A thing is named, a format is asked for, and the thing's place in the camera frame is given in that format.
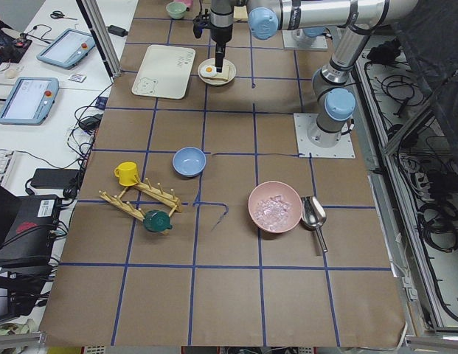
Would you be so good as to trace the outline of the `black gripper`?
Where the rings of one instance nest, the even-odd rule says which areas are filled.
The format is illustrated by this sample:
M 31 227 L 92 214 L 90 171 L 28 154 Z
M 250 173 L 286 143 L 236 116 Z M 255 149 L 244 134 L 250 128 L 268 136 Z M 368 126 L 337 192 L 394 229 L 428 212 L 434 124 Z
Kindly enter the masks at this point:
M 211 39 L 215 42 L 215 69 L 219 72 L 225 70 L 223 59 L 225 57 L 226 44 L 232 39 L 233 15 L 202 14 L 193 20 L 193 33 L 196 38 L 202 36 L 203 29 L 209 29 Z

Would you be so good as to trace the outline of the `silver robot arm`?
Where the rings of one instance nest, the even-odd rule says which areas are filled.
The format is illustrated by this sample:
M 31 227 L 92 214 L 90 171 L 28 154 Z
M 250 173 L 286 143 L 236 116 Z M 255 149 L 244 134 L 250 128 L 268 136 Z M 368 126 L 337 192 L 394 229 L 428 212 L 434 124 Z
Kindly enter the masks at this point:
M 313 76 L 319 103 L 316 121 L 307 129 L 309 140 L 323 148 L 336 145 L 341 130 L 355 109 L 355 98 L 344 85 L 371 34 L 408 15 L 416 1 L 212 1 L 193 19 L 200 38 L 208 29 L 215 42 L 215 67 L 223 68 L 226 44 L 232 39 L 234 9 L 245 7 L 251 34 L 267 40 L 281 30 L 337 26 L 344 29 L 330 61 Z

